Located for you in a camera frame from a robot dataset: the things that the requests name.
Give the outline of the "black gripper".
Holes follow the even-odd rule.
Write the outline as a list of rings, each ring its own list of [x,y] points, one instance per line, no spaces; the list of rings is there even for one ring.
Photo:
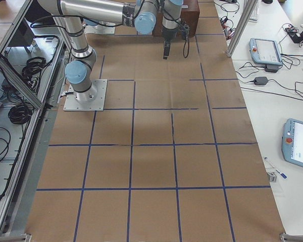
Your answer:
[[[189,44],[189,30],[189,26],[179,26],[175,29],[168,29],[164,26],[162,27],[162,36],[164,38],[163,59],[168,59],[171,41],[176,37],[178,32],[181,34],[182,39]]]

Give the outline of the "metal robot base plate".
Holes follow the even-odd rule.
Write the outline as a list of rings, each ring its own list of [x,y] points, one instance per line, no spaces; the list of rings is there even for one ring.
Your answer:
[[[69,86],[68,94],[64,103],[64,111],[103,111],[107,90],[107,79],[96,79],[92,81],[91,88],[78,93]]]

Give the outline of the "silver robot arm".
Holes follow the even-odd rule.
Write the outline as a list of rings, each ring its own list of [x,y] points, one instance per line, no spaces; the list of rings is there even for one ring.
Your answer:
[[[77,103],[91,103],[97,98],[98,88],[90,79],[96,61],[96,52],[86,39],[82,22],[95,25],[133,27],[141,34],[153,31],[158,12],[163,13],[162,36],[164,38],[163,58],[170,53],[171,41],[181,32],[188,39],[189,26],[181,20],[183,1],[137,1],[135,4],[114,1],[39,1],[54,19],[64,19],[61,26],[70,43],[74,61],[67,64],[65,75],[73,88]]]

